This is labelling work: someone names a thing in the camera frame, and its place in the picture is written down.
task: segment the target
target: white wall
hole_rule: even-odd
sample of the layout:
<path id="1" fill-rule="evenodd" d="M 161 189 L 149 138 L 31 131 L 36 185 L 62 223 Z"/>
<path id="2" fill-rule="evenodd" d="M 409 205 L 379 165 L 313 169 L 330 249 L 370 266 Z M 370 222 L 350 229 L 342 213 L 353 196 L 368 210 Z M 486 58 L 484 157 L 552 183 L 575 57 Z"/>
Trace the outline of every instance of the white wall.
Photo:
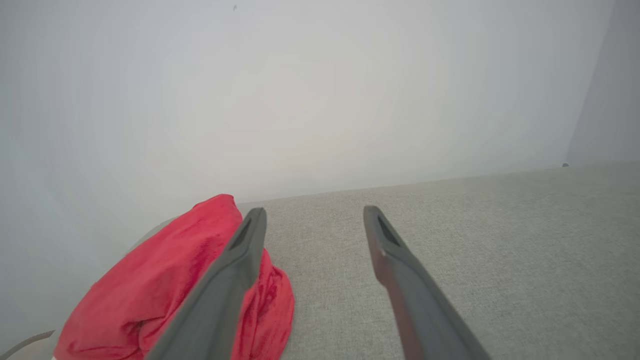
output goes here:
<path id="1" fill-rule="evenodd" d="M 640 161 L 640 1 L 617 0 L 567 161 Z"/>
<path id="2" fill-rule="evenodd" d="M 64 318 L 18 327 L 28 311 L 69 307 L 38 276 L 86 269 L 60 283 L 76 299 L 137 237 L 220 192 L 560 166 L 612 0 L 0 6 L 3 211 L 21 209 L 4 223 L 0 322 L 17 339 Z"/>

